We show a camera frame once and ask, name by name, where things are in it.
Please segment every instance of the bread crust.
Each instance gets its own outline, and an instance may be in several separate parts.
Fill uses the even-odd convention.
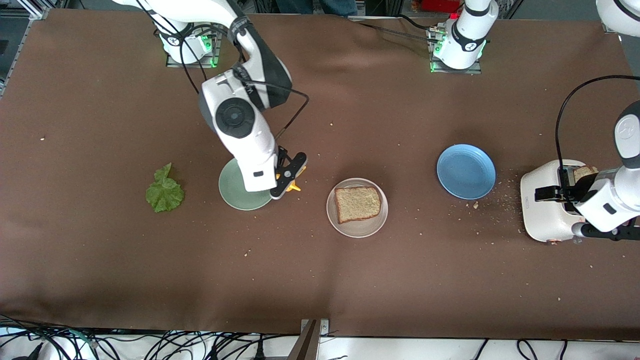
[[[342,220],[340,217],[340,202],[338,201],[338,191],[339,190],[348,190],[350,188],[336,188],[334,190],[334,194],[335,194],[335,206],[338,209],[338,224],[342,225],[345,224],[347,222],[351,222],[351,221],[363,221],[363,220],[368,220],[370,218],[374,218],[376,216],[378,216],[380,214],[380,210],[382,209],[382,198],[380,197],[380,193],[378,192],[378,189],[376,189],[374,186],[358,186],[359,188],[366,188],[366,189],[373,189],[376,192],[376,195],[378,196],[378,211],[371,215],[370,217],[365,217],[365,218],[353,218],[353,219],[349,219],[349,220]]]

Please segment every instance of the slice of bread on plate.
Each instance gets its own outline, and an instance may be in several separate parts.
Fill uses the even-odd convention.
[[[373,186],[335,189],[338,224],[367,220],[380,213],[380,194]]]

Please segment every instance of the blue plate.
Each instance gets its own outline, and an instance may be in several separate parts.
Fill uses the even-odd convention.
[[[438,158],[438,180],[451,195],[476,200],[495,184],[495,167],[484,151],[467,144],[453,145]]]

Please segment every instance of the white floor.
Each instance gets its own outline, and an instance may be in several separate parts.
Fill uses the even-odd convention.
[[[140,338],[140,335],[128,336],[99,336],[105,338],[116,350],[117,356],[108,351],[104,353],[97,349],[99,359],[121,359],[121,360],[144,360],[144,359],[171,359],[171,360],[192,360],[203,359],[211,349],[213,339],[205,343],[199,343],[186,347],[181,352],[166,357],[177,348],[175,345],[165,347],[157,356],[146,356],[150,349],[158,342],[157,338]],[[178,344],[185,343],[194,336],[182,336],[174,340]],[[0,338],[0,344],[9,338]],[[257,336],[248,336],[244,339],[257,340]],[[76,354],[73,344],[63,338],[55,338],[71,359],[94,360],[91,348],[86,346],[83,340],[76,340],[77,346],[81,347],[81,354]],[[264,353],[267,357],[286,357],[291,351],[297,337],[286,336],[264,342]],[[27,337],[18,338],[9,344],[0,347],[0,359],[12,360],[19,356],[28,356],[29,353],[42,340],[29,340]],[[317,359],[330,360],[345,357],[348,360],[471,360],[475,358],[483,340],[463,340],[463,339],[407,339],[407,338],[321,338]],[[539,360],[557,360],[563,347],[562,341],[532,340],[529,342],[534,348]],[[233,346],[226,348],[218,357],[219,360],[231,351],[241,346],[243,343],[237,342]],[[528,348],[523,345],[524,354],[533,359]],[[228,359],[236,359],[238,352],[231,354]],[[249,347],[240,356],[240,360],[253,359],[255,355],[255,345]],[[640,357],[640,343],[620,343],[611,341],[570,341],[564,360],[634,360]],[[525,360],[516,349],[515,340],[490,340],[485,346],[481,357],[482,360]],[[55,348],[45,341],[38,360],[59,360],[61,357]]]

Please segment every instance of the black circular joint cap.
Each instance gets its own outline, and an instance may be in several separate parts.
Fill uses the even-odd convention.
[[[216,110],[216,124],[222,133],[242,139],[253,129],[255,114],[251,104],[239,97],[224,100]]]

